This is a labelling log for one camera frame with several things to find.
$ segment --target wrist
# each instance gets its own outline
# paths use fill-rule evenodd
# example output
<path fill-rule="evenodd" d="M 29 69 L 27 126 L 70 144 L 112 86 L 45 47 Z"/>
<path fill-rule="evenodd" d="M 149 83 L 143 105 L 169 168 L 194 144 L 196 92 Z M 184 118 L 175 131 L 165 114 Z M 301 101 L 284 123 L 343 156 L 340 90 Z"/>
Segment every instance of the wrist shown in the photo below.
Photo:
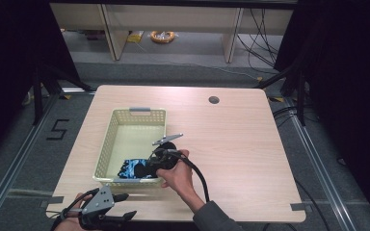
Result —
<path fill-rule="evenodd" d="M 180 197 L 193 213 L 196 213 L 205 204 L 194 190 L 183 193 Z"/>

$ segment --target wooden table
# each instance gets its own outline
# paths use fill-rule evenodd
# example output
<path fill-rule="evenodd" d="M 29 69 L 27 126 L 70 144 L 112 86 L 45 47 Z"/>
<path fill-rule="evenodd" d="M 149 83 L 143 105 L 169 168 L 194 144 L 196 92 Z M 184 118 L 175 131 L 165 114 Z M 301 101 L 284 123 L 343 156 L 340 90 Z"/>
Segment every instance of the wooden table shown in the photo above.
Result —
<path fill-rule="evenodd" d="M 220 102 L 210 103 L 211 96 Z M 51 204 L 48 211 L 61 211 L 77 193 L 101 187 L 93 172 L 111 112 L 128 107 L 167 110 L 167 135 L 184 134 L 175 145 L 191 152 L 190 160 L 203 173 L 211 200 L 236 221 L 304 221 L 305 212 L 290 207 L 302 201 L 266 95 L 252 89 L 101 86 L 53 194 L 64 196 L 63 204 Z M 196 174 L 193 180 L 204 198 Z M 120 192 L 130 197 L 107 215 L 136 210 L 134 220 L 192 220 L 192 212 L 171 189 Z"/>

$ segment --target gray floor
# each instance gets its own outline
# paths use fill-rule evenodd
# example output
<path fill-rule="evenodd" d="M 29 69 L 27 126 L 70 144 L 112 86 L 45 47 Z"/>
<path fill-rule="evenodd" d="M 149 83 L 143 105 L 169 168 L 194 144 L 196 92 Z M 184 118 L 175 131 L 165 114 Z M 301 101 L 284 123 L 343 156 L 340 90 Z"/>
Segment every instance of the gray floor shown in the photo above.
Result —
<path fill-rule="evenodd" d="M 236 44 L 233 62 L 226 64 L 221 35 L 178 33 L 172 43 L 156 44 L 150 41 L 148 34 L 149 32 L 144 33 L 140 44 L 127 43 L 121 59 L 117 62 L 111 60 L 105 40 L 87 40 L 83 34 L 70 31 L 64 32 L 64 37 L 82 80 L 94 87 L 101 84 L 125 84 L 251 88 L 257 84 L 259 77 L 266 79 L 272 74 L 252 70 L 249 62 L 259 70 L 274 72 L 267 64 L 249 57 L 240 42 Z M 248 46 L 251 45 L 249 36 L 243 35 L 241 38 Z M 268 39 L 272 46 L 278 48 L 282 37 L 268 37 Z M 254 50 L 271 60 L 267 51 L 261 48 L 254 48 Z M 67 82 L 61 82 L 61 84 L 64 87 L 72 87 Z M 279 81 L 266 88 L 266 93 L 271 97 L 279 96 L 278 89 L 281 84 L 282 81 Z M 92 95 L 76 94 L 69 99 L 56 101 L 0 208 L 0 230 L 48 230 L 50 228 L 52 220 L 45 215 L 44 202 L 56 187 L 92 99 Z M 270 105 L 274 112 L 286 107 L 283 102 L 271 101 Z M 47 138 L 59 136 L 59 133 L 52 131 L 58 119 L 68 119 L 68 122 L 59 124 L 66 129 L 65 136 L 62 140 L 49 141 Z M 33 105 L 30 104 L 20 112 L 13 122 L 13 127 L 2 141 L 0 183 L 17 150 L 21 147 L 22 141 L 33 128 L 32 121 Z M 351 172 L 337 163 L 336 158 L 339 153 L 329 140 L 322 122 L 311 109 L 305 109 L 305 121 L 306 130 L 327 168 L 337 193 L 345 202 L 355 227 L 357 230 L 370 230 L 370 206 Z M 290 118 L 289 114 L 283 114 L 276 118 L 276 122 L 295 178 L 314 198 L 330 230 L 342 230 L 339 218 L 331 208 L 319 177 L 308 158 L 308 152 L 297 133 L 294 119 Z M 309 196 L 301 188 L 299 192 L 307 208 L 307 219 L 303 223 L 293 224 L 295 229 L 326 230 Z M 241 223 L 241 225 L 246 230 L 266 228 L 263 223 Z M 267 230 L 294 229 L 286 224 L 271 224 Z"/>

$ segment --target plastic basket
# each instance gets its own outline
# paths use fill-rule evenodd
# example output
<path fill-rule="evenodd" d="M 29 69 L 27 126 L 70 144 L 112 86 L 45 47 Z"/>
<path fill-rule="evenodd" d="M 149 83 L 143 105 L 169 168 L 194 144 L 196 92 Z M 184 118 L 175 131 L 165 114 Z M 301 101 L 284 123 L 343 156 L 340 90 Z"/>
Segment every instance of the plastic basket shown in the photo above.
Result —
<path fill-rule="evenodd" d="M 122 179 L 119 170 L 127 159 L 147 159 L 152 146 L 166 133 L 164 109 L 115 109 L 101 147 L 93 179 L 113 186 L 155 184 L 159 178 Z"/>

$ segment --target human hand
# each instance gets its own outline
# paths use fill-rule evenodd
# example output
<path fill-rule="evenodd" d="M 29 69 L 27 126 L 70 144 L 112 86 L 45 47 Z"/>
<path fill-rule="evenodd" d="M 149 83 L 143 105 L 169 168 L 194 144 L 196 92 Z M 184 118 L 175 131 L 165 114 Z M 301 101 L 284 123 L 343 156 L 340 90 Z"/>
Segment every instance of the human hand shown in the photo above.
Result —
<path fill-rule="evenodd" d="M 76 199 L 80 197 L 82 193 L 78 193 Z M 91 195 L 88 195 L 83 198 L 83 200 L 79 200 L 74 206 L 73 209 L 80 209 L 83 201 L 91 198 Z M 77 212 L 68 212 L 67 218 L 64 219 L 59 225 L 56 227 L 55 231 L 86 231 L 80 226 L 79 218 L 77 217 Z"/>
<path fill-rule="evenodd" d="M 183 156 L 188 157 L 188 150 L 179 150 Z M 195 213 L 204 202 L 200 199 L 195 192 L 192 182 L 192 169 L 186 165 L 182 160 L 178 160 L 172 169 L 158 169 L 157 175 L 164 178 L 165 182 L 162 183 L 162 188 L 171 187 L 182 200 L 190 207 Z"/>

